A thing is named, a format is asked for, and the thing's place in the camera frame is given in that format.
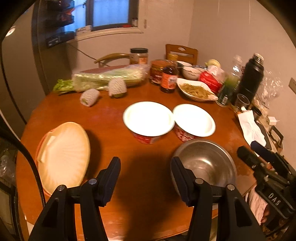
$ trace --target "glass cup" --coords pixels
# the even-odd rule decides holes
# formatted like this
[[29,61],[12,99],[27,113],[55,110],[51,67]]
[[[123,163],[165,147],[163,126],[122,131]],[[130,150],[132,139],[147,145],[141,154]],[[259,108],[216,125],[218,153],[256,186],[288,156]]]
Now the glass cup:
[[234,112],[239,114],[242,112],[242,107],[244,106],[246,109],[250,105],[250,101],[248,98],[242,94],[237,94],[237,99],[234,104]]

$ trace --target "metal screw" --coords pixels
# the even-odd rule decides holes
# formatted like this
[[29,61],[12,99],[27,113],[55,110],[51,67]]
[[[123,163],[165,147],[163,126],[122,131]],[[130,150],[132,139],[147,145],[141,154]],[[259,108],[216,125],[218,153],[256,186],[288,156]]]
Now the metal screw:
[[59,186],[57,187],[57,189],[58,189],[59,191],[62,191],[62,190],[65,189],[65,185],[59,185]]
[[201,178],[197,178],[197,179],[195,179],[195,182],[196,182],[197,184],[203,184],[203,179],[201,179]]
[[230,190],[230,191],[233,191],[235,189],[235,186],[232,185],[232,184],[228,184],[227,185],[227,188]]
[[90,179],[89,184],[90,185],[96,184],[96,179],[95,178]]

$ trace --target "black thermos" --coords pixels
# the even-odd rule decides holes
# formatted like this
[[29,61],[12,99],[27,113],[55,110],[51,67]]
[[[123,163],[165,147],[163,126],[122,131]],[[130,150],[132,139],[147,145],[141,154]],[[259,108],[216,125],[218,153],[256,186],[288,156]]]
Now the black thermos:
[[255,53],[249,62],[247,62],[244,74],[242,76],[241,82],[237,87],[235,98],[232,99],[232,104],[235,104],[236,95],[242,94],[248,98],[250,103],[252,102],[257,89],[263,79],[263,57],[260,54]]

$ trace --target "wall outlet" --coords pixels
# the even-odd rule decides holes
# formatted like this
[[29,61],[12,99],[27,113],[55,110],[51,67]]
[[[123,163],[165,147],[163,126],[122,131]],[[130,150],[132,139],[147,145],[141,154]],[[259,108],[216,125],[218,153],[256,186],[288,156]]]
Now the wall outlet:
[[296,94],[296,81],[293,78],[290,80],[289,87]]

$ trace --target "curved wooden armrest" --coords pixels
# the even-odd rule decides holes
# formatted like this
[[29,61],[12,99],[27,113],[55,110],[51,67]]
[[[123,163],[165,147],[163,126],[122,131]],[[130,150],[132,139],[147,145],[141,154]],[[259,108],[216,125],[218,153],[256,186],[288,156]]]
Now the curved wooden armrest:
[[113,59],[120,59],[120,58],[129,58],[129,54],[128,53],[112,53],[112,54],[108,54],[104,57],[101,57],[99,59],[97,59],[96,61],[94,61],[94,63],[98,63],[101,62],[103,60],[113,60]]

